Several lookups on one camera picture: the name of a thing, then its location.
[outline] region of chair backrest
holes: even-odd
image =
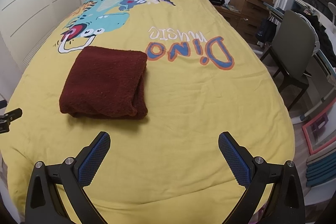
[[[287,10],[273,39],[272,49],[291,77],[300,79],[314,47],[313,30],[298,14]]]
[[[335,4],[329,2],[328,3],[328,8],[333,13],[333,24],[335,24],[336,6],[335,6]]]

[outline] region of black clamp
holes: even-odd
[[[4,115],[0,115],[0,134],[9,132],[9,125],[14,120],[22,116],[21,108],[12,110]]]
[[[218,145],[238,184],[246,188],[223,224],[248,224],[270,183],[273,188],[257,224],[305,223],[302,188],[291,160],[278,165],[269,164],[262,157],[253,157],[229,132],[219,135]]]
[[[74,224],[59,196],[57,184],[63,185],[82,224],[107,224],[83,187],[90,185],[110,148],[110,142],[110,135],[101,131],[75,158],[69,157],[56,165],[38,161],[28,187],[26,224]]]

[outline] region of white wardrobe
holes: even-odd
[[[0,0],[0,33],[21,71],[51,30],[79,5],[80,0]]]

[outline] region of blue gripper pad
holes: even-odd
[[[229,132],[219,135],[218,146],[239,185],[248,188],[254,175],[253,157]]]
[[[89,146],[79,152],[73,172],[81,187],[90,185],[110,149],[110,144],[110,135],[101,131]]]

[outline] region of dinosaur eye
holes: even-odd
[[[81,37],[89,37],[94,32],[94,29],[88,29],[81,33]]]
[[[93,32],[93,34],[97,35],[97,34],[101,34],[101,33],[103,33],[103,32],[105,32],[105,29],[101,28],[101,29],[95,30],[95,31]]]

